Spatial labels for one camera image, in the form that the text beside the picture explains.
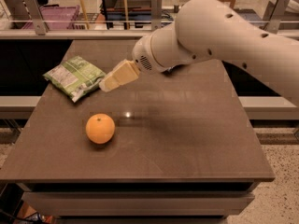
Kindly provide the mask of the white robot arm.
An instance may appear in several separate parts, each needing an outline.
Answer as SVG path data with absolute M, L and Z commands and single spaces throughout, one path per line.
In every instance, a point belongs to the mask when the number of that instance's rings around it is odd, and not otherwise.
M 191 0 L 174 22 L 143 36 L 132 59 L 119 62 L 99 83 L 108 92 L 178 65 L 230 63 L 299 105 L 299 41 L 268 33 L 218 0 Z

